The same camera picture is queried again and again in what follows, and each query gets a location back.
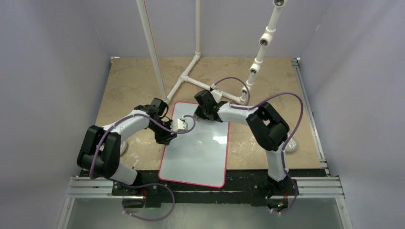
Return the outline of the pink framed whiteboard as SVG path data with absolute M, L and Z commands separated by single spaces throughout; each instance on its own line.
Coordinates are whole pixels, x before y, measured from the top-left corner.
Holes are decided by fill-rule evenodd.
M 164 148 L 158 177 L 164 181 L 220 188 L 225 184 L 229 123 L 197 120 Z

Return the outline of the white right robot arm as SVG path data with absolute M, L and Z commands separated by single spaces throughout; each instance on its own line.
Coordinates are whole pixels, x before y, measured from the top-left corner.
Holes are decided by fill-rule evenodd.
M 198 92 L 194 99 L 198 103 L 194 115 L 198 118 L 248 126 L 259 146 L 266 152 L 269 190 L 280 194 L 287 188 L 285 147 L 289 126 L 271 104 L 265 102 L 255 108 L 233 106 L 227 101 L 216 101 L 208 90 Z

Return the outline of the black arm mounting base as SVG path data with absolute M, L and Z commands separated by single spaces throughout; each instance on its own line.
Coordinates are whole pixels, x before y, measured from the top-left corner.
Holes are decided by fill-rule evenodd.
M 142 183 L 151 187 L 139 189 L 113 184 L 113 196 L 140 196 L 147 207 L 160 207 L 162 203 L 189 204 L 249 204 L 253 207 L 286 207 L 283 197 L 294 197 L 289 178 L 280 183 L 271 181 L 265 169 L 228 169 L 223 187 L 205 187 L 159 179 L 157 170 L 141 170 Z

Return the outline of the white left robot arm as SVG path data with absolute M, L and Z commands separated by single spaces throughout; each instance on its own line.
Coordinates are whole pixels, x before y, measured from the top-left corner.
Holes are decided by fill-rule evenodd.
M 80 148 L 77 165 L 89 171 L 91 178 L 103 177 L 124 184 L 130 195 L 142 190 L 142 175 L 120 162 L 120 148 L 136 132 L 149 129 L 160 145 L 169 145 L 176 138 L 171 131 L 172 120 L 164 121 L 168 105 L 154 98 L 150 104 L 136 106 L 127 116 L 109 125 L 90 126 Z

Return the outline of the aluminium rail frame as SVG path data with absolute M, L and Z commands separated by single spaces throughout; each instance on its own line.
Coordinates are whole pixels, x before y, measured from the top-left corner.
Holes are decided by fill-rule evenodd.
M 205 84 L 234 76 L 248 78 L 247 69 L 253 57 L 201 57 L 189 71 L 192 79 Z M 281 91 L 292 91 L 300 94 L 304 100 L 303 84 L 298 58 L 265 57 L 260 75 L 255 81 L 251 104 L 263 100 L 261 93 L 272 94 Z M 192 57 L 161 57 L 160 64 L 165 86 L 172 88 L 180 74 L 188 67 Z M 123 86 L 131 74 L 146 73 L 140 69 L 141 64 L 151 67 L 147 59 L 140 57 L 114 58 L 107 80 L 96 124 L 102 121 L 112 121 L 118 118 L 118 112 L 108 112 L 107 108 L 118 105 L 129 107 L 129 99 L 118 100 L 118 92 L 113 89 Z M 58 229 L 343 229 L 352 223 L 347 216 L 345 199 L 339 177 L 331 177 L 327 169 L 326 159 L 320 146 L 317 129 L 309 102 L 305 102 L 303 120 L 294 137 L 299 141 L 297 152 L 288 155 L 289 165 L 293 168 L 320 167 L 321 169 L 291 171 L 297 179 L 299 195 L 292 208 L 286 214 L 271 213 L 267 207 L 253 207 L 249 204 L 176 204 L 173 212 L 164 220 L 146 222 L 122 214 L 121 197 L 112 196 L 111 181 L 101 181 L 101 187 L 91 187 L 96 183 L 84 177 L 72 178 L 64 209 L 61 213 Z M 229 168 L 259 169 L 265 163 L 260 162 L 257 143 L 248 134 L 242 134 L 246 128 L 241 125 L 231 125 L 231 144 L 228 154 Z M 124 154 L 124 162 L 142 165 L 141 168 L 158 168 L 158 156 L 162 155 L 162 146 L 153 146 L 146 137 L 130 139 L 130 145 Z M 136 153 L 135 145 L 147 146 L 148 149 L 158 149 L 160 152 L 150 156 Z

